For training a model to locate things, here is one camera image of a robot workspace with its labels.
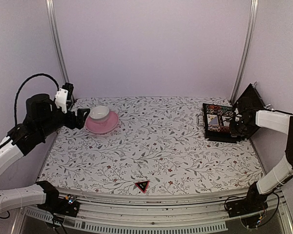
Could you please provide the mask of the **black poker set case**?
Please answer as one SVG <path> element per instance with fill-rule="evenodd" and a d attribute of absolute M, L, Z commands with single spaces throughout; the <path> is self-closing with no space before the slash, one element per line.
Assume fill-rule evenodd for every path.
<path fill-rule="evenodd" d="M 245 139 L 249 139 L 254 133 L 256 133 L 259 127 L 255 123 L 256 112 L 265 109 L 265 104 L 255 88 L 255 84 L 249 84 L 242 95 L 232 106 L 233 116 L 231 119 L 238 114 L 248 115 L 248 137 L 234 137 L 231 134 L 215 134 L 208 131 L 208 120 L 207 114 L 203 112 L 203 122 L 204 122 L 204 136 L 205 139 L 209 141 L 226 142 L 226 143 L 237 143 Z"/>

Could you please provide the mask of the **blue beige card deck box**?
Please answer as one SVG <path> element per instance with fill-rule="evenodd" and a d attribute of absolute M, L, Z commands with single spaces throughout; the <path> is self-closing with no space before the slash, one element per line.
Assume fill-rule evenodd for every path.
<path fill-rule="evenodd" d="M 207 115 L 208 125 L 222 126 L 221 117 L 218 115 Z"/>

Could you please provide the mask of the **black red triangle button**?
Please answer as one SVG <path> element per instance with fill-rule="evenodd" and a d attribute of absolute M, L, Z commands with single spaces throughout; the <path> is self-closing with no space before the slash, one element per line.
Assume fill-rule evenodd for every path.
<path fill-rule="evenodd" d="M 136 182 L 135 183 L 135 186 L 142 192 L 142 193 L 146 193 L 147 192 L 147 189 L 149 187 L 149 183 L 150 181 L 147 180 L 147 181 L 140 181 L 140 182 Z"/>

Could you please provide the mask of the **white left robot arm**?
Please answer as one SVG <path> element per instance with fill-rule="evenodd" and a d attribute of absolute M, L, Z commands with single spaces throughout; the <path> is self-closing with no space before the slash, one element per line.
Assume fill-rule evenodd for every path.
<path fill-rule="evenodd" d="M 90 109 L 63 111 L 48 94 L 37 94 L 26 100 L 26 116 L 12 128 L 0 143 L 0 175 L 12 164 L 28 155 L 37 145 L 65 126 L 82 129 Z M 0 214 L 28 205 L 54 213 L 63 207 L 59 191 L 48 181 L 31 186 L 0 191 Z"/>

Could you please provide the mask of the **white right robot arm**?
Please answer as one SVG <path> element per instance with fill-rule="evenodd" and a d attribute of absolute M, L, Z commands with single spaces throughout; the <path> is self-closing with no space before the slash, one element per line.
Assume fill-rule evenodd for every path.
<path fill-rule="evenodd" d="M 267 153 L 276 162 L 266 175 L 249 186 L 246 197 L 240 201 L 248 213 L 262 209 L 267 197 L 293 178 L 293 113 L 250 109 L 240 112 L 230 122 L 230 131 L 236 135 L 255 128 L 277 134 L 271 140 L 263 137 L 264 142 L 258 144 L 259 152 Z"/>

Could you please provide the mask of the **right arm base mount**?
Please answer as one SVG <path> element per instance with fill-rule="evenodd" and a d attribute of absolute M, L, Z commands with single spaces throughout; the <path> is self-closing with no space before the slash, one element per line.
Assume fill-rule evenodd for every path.
<path fill-rule="evenodd" d="M 245 198 L 229 197 L 224 203 L 224 208 L 228 212 L 229 217 L 248 215 L 267 209 L 267 198 L 268 195 L 260 194 L 257 186 L 252 185 L 249 187 Z"/>

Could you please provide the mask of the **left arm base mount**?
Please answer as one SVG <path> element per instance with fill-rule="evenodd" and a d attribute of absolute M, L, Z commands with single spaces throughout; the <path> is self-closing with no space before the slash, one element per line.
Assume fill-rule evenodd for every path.
<path fill-rule="evenodd" d="M 59 191 L 48 181 L 39 181 L 36 184 L 42 188 L 46 195 L 45 202 L 37 205 L 39 209 L 51 214 L 77 217 L 80 203 L 76 196 L 68 194 L 64 198 L 60 198 Z"/>

